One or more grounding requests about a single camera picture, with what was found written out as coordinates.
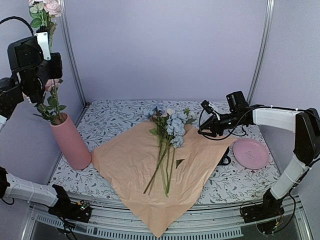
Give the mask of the blue hydrangea flower bunch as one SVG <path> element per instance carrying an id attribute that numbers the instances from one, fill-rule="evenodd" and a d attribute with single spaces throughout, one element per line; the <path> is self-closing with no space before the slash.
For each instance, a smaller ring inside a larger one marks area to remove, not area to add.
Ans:
<path id="1" fill-rule="evenodd" d="M 185 125 L 192 123 L 190 109 L 175 111 L 171 108 L 163 109 L 153 106 L 144 111 L 144 115 L 155 127 L 149 132 L 157 136 L 158 154 L 155 171 L 147 184 L 144 193 L 150 193 L 155 182 L 157 172 L 160 171 L 163 190 L 166 197 L 169 196 L 173 175 L 175 152 L 183 146 L 183 136 L 186 133 Z"/>

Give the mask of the mauve and cream rose stem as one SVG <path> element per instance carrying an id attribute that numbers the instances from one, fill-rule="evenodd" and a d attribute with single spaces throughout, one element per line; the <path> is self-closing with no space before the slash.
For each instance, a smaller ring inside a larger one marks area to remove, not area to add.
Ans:
<path id="1" fill-rule="evenodd" d="M 167 120 L 170 114 L 156 107 L 148 116 L 151 122 L 155 123 L 155 127 L 151 128 L 149 132 L 157 137 L 157 160 L 155 170 L 144 189 L 144 193 L 151 193 L 155 184 L 156 176 L 157 174 L 160 174 L 160 180 L 162 181 L 163 192 L 165 195 L 165 184 L 167 182 L 166 166 L 169 151 Z"/>

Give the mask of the green paper bouquet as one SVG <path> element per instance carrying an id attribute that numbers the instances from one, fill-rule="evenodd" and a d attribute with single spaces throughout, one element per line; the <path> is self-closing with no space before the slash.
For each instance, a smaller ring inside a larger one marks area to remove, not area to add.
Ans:
<path id="1" fill-rule="evenodd" d="M 92 152 L 92 163 L 122 203 L 160 237 L 197 201 L 227 148 L 235 141 L 209 140 L 187 125 L 183 145 L 157 166 L 158 140 L 144 121 Z"/>

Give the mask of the pale pink rose stem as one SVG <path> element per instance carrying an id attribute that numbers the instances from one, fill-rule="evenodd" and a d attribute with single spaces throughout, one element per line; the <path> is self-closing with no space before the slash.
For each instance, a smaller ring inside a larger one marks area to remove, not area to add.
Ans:
<path id="1" fill-rule="evenodd" d="M 43 120 L 54 124 L 55 112 L 51 106 L 47 106 L 44 103 L 37 103 L 34 107 L 38 111 L 38 113 L 33 113 L 34 116 L 40 117 Z"/>

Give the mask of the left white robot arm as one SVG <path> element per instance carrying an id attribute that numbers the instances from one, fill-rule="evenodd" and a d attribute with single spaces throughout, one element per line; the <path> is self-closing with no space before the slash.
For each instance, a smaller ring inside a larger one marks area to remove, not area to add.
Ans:
<path id="1" fill-rule="evenodd" d="M 0 80 L 0 126 L 4 127 L 17 105 L 29 97 L 33 104 L 44 100 L 48 80 L 62 77 L 62 61 L 52 53 L 49 32 L 39 27 L 27 38 L 11 43 L 7 48 L 11 76 Z M 21 199 L 56 209 L 63 217 L 74 213 L 74 205 L 63 187 L 45 186 L 18 178 L 0 169 L 0 198 Z"/>

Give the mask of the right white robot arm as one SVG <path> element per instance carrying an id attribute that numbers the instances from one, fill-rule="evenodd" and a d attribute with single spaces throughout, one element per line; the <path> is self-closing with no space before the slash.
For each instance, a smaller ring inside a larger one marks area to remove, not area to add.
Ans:
<path id="1" fill-rule="evenodd" d="M 219 113 L 204 100 L 202 111 L 209 114 L 205 121 L 198 122 L 198 133 L 212 141 L 222 141 L 225 130 L 234 132 L 239 125 L 270 127 L 274 131 L 292 137 L 292 155 L 280 177 L 263 194 L 263 203 L 258 213 L 269 218 L 278 210 L 278 205 L 296 188 L 320 160 L 320 115 L 317 109 L 290 108 L 272 105 L 250 105 L 241 91 L 226 96 L 228 113 Z"/>

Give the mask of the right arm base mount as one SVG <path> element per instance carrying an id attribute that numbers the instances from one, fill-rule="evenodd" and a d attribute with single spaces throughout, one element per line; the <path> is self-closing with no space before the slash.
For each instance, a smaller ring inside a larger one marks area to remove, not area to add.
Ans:
<path id="1" fill-rule="evenodd" d="M 245 201 L 239 208 L 239 213 L 244 222 L 257 223 L 258 231 L 264 235 L 272 235 L 278 230 L 284 217 L 284 208 L 282 204 L 269 208 L 268 205 L 256 204 L 252 201 Z"/>

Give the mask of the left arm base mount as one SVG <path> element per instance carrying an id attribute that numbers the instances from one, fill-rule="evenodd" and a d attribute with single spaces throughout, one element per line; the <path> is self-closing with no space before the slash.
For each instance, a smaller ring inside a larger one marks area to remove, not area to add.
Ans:
<path id="1" fill-rule="evenodd" d="M 62 219 L 88 223 L 92 214 L 92 208 L 88 201 L 71 202 L 68 196 L 60 196 L 55 205 L 48 208 L 48 213 Z"/>

